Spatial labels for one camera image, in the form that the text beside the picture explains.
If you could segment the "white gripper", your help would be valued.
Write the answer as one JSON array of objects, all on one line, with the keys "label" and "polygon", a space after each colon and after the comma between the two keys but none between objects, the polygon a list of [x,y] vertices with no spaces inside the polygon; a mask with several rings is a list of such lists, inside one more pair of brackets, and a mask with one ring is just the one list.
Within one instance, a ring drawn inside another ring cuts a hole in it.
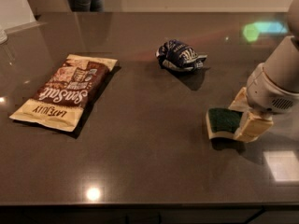
[{"label": "white gripper", "polygon": [[[277,86],[265,73],[264,63],[260,63],[229,105],[230,110],[244,112],[234,140],[253,142],[270,129],[274,122],[269,114],[285,114],[299,103],[299,94],[284,91]],[[260,111],[247,111],[250,108]]]}]

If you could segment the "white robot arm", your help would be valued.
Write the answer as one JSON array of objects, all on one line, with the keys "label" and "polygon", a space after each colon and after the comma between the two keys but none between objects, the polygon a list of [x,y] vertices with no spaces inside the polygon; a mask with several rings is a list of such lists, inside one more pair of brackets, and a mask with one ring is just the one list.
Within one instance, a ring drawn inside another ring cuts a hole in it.
[{"label": "white robot arm", "polygon": [[289,113],[299,101],[299,0],[292,0],[287,23],[292,34],[254,69],[229,106],[242,113],[236,141],[255,141],[274,124],[273,115]]}]

